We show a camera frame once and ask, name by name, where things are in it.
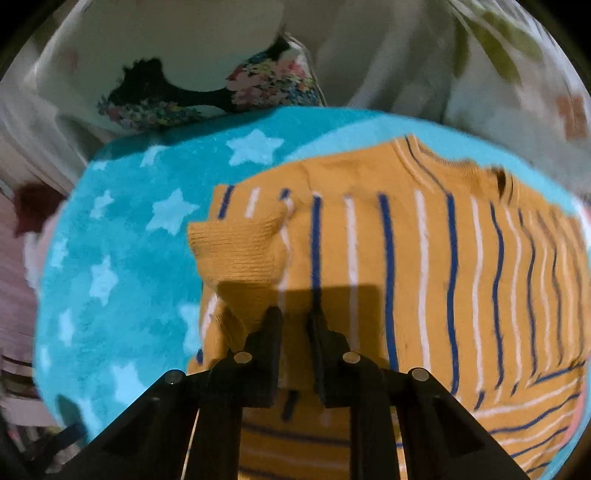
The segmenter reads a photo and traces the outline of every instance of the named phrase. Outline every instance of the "green leaf pattern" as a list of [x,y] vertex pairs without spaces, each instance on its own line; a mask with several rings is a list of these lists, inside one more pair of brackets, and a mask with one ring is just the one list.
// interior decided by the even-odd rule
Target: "green leaf pattern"
[[[467,17],[461,12],[460,18],[456,17],[456,54],[454,57],[453,74],[456,78],[461,77],[466,71],[470,60],[469,36],[470,33],[476,38],[486,56],[495,68],[497,74],[506,82],[512,85],[521,86],[521,76],[517,65],[505,50],[503,44],[497,39],[489,28]],[[508,19],[492,11],[479,12],[479,16],[485,23],[490,25],[500,36],[507,41],[511,47],[520,51],[530,60],[540,63],[544,54],[540,45],[525,31],[516,27]]]

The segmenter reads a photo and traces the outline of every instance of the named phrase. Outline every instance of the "yellow striped sweater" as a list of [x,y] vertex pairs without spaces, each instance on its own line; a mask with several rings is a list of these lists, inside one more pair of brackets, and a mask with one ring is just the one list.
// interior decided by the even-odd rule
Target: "yellow striped sweater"
[[378,365],[431,371],[532,478],[564,442],[591,339],[582,232],[503,170],[409,136],[218,186],[188,235],[204,282],[189,373],[268,306],[285,316],[280,396],[245,412],[242,478],[348,478],[348,411],[311,391],[315,304]]

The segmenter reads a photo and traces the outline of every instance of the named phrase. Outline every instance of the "wrinkled white cloth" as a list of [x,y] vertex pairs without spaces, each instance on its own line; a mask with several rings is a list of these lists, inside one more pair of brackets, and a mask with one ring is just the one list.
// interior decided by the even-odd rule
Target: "wrinkled white cloth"
[[[167,4],[167,15],[178,15],[187,8],[187,1]],[[255,15],[256,9],[246,12],[242,22],[233,22],[231,15],[224,17],[227,11],[222,6],[228,1],[189,2],[207,5],[211,12],[219,9],[220,14],[217,21],[208,20],[207,28],[192,19],[189,23],[199,26],[193,36],[179,33],[188,29],[187,23],[180,22],[166,44],[178,60],[170,75],[180,85],[215,87],[210,80],[228,70],[225,61],[203,63],[207,74],[201,64],[186,67],[183,59],[189,53],[207,60],[206,53],[195,46],[196,40],[218,45],[228,64],[235,64],[238,57],[248,56],[247,52],[268,47],[272,32],[282,23],[310,50],[330,106],[379,109],[450,125],[506,147],[581,196],[591,194],[591,97],[560,47],[514,0],[260,0],[255,4],[273,7],[261,7],[263,16]],[[86,14],[112,4],[115,0],[84,0],[70,17],[88,5]],[[149,10],[161,2],[119,4],[127,5],[126,9],[137,4]],[[74,65],[79,69],[79,80],[66,87],[52,76],[61,78],[64,68],[63,57],[59,60],[52,52],[77,25],[69,22],[70,17],[28,77],[29,87],[57,106],[58,113],[38,111],[35,123],[36,128],[49,125],[43,127],[46,137],[59,143],[56,151],[68,159],[64,160],[68,179],[81,171],[75,156],[84,165],[98,145],[110,138],[104,129],[111,135],[123,134],[104,117],[106,123],[101,124],[88,115],[90,110],[96,113],[96,105],[95,97],[85,97],[87,84],[91,89],[108,90],[116,81],[113,72],[97,72],[96,66],[112,56],[125,60],[128,50],[134,52],[130,59],[141,54],[141,49],[154,41],[150,38],[156,38],[158,25],[156,19],[146,23],[152,29],[130,30],[130,25],[137,23],[137,16],[132,15],[115,19],[109,28],[101,17],[103,23],[76,30],[77,41],[86,45],[96,60]],[[110,34],[101,34],[98,25]],[[244,43],[242,39],[249,35],[255,40]],[[228,52],[236,48],[236,40],[240,48],[234,57]],[[130,45],[135,42],[138,47]],[[72,62],[66,62],[69,68]],[[12,132],[18,134],[26,128],[25,122]]]

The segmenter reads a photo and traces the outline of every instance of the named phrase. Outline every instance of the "white fabric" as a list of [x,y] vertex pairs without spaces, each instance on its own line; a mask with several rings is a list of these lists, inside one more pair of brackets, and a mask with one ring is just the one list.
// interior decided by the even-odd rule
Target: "white fabric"
[[175,86],[217,90],[237,65],[272,44],[282,15],[278,0],[177,0],[166,5],[161,0],[83,0],[25,81],[36,95],[58,105],[71,125],[84,122],[129,134],[97,112],[98,100],[118,87],[124,67],[158,58]]
[[[0,181],[7,189],[42,180],[67,193],[86,168],[87,157],[73,148],[72,139],[57,126],[56,107],[24,88],[25,75],[75,3],[67,0],[35,32],[0,82]],[[86,145],[90,144],[102,142],[87,139]]]
[[[236,11],[227,7],[235,6],[234,0],[179,0],[170,4],[167,21],[181,27],[190,18],[196,31],[192,37],[183,36],[178,32],[186,28],[178,28],[171,32],[170,41],[158,47],[167,48],[167,54],[176,59],[167,75],[178,85],[191,89],[218,87],[214,77],[225,74],[238,57],[243,60],[246,52],[260,51],[270,44],[284,7],[286,29],[310,50],[329,105],[380,109],[450,125],[505,146],[579,195],[591,194],[591,98],[560,47],[514,0],[239,3],[249,6],[239,10],[240,21]],[[17,122],[10,133],[40,164],[51,159],[57,172],[48,176],[58,183],[62,184],[64,177],[74,182],[86,159],[110,138],[104,130],[89,125],[100,125],[111,135],[123,133],[117,125],[96,115],[94,95],[113,88],[121,66],[141,55],[143,48],[153,47],[151,42],[156,37],[151,33],[165,24],[164,18],[149,16],[154,5],[161,2],[79,2],[29,74],[29,87],[59,105],[59,114],[44,102],[39,106],[39,101],[30,96],[25,99],[25,111],[34,111],[31,116],[35,122]],[[128,15],[113,17],[116,8]],[[206,10],[208,15],[197,15],[197,11]],[[138,11],[148,15],[145,25],[151,25],[149,28],[137,26],[144,24],[144,17],[142,22],[137,21]],[[525,32],[539,46],[543,58],[534,61],[515,48],[494,25],[481,18],[483,11],[502,15],[512,28]],[[466,65],[457,77],[456,18],[465,25],[469,50]],[[487,29],[502,45],[515,64],[520,85],[498,74],[465,18]],[[65,33],[73,35],[80,48],[91,55],[90,60],[79,56],[74,80],[62,82],[55,79],[66,75],[64,57],[58,55]],[[236,41],[239,48],[234,52]],[[216,46],[215,55],[208,57],[201,48],[203,42]],[[199,61],[187,62],[187,55]],[[113,58],[118,61],[111,62],[112,71],[98,68]],[[8,91],[20,90],[22,76],[15,78]],[[88,86],[93,95],[85,93]],[[0,95],[7,97],[7,90],[3,92]]]

